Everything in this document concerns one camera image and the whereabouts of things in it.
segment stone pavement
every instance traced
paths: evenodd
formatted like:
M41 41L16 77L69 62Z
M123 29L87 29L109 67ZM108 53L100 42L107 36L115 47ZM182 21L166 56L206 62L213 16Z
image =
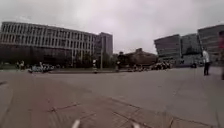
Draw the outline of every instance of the stone pavement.
M27 73L0 78L13 89L1 128L71 128L76 119L81 128L131 128L132 122L141 128L211 128Z
M172 69L119 74L37 75L90 90L145 110L224 127L224 81L220 69Z

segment building facade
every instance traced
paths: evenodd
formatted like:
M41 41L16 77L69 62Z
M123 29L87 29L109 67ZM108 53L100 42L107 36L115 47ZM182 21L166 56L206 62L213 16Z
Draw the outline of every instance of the building facade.
M179 64L181 58L180 35L168 36L154 41L159 61Z
M181 37L181 53L182 55L186 55L189 52L201 53L202 48L199 41L198 35L188 34Z
M206 27L198 30L202 47L206 47L213 62L219 61L219 32L224 30L224 25Z
M202 47L198 35L188 34L181 37L182 65L192 65L192 63L203 63Z
M2 23L0 43L0 58L3 60L12 59L14 56L18 59L21 58L19 56L31 56L30 54L36 56L38 61L44 61L46 58L82 60L86 54L97 56L97 53L102 51L101 48L110 56L113 53L113 37L106 33L97 35L53 26L17 22Z

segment overcast sky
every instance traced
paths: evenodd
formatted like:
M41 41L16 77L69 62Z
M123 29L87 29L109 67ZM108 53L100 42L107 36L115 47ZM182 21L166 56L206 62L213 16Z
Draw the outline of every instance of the overcast sky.
M0 22L54 25L114 36L114 52L155 53L153 40L224 21L224 0L0 0Z

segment person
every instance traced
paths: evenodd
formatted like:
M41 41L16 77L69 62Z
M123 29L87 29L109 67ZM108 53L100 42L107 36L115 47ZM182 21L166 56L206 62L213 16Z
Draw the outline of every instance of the person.
M224 31L219 32L220 42L219 42L219 48L220 48L220 61L222 66L222 80L224 80Z
M210 58L209 58L209 54L206 51L206 48L204 48L203 50L203 59L204 59L204 75L207 76L209 75L209 67L210 67Z

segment person in white shirt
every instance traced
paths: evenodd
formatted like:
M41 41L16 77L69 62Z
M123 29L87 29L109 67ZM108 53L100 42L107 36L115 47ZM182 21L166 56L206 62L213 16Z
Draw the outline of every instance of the person in white shirt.
M205 64L204 75L207 76L207 75L209 75L210 58L209 58L209 54L205 48L203 50L203 59L204 59L204 64Z

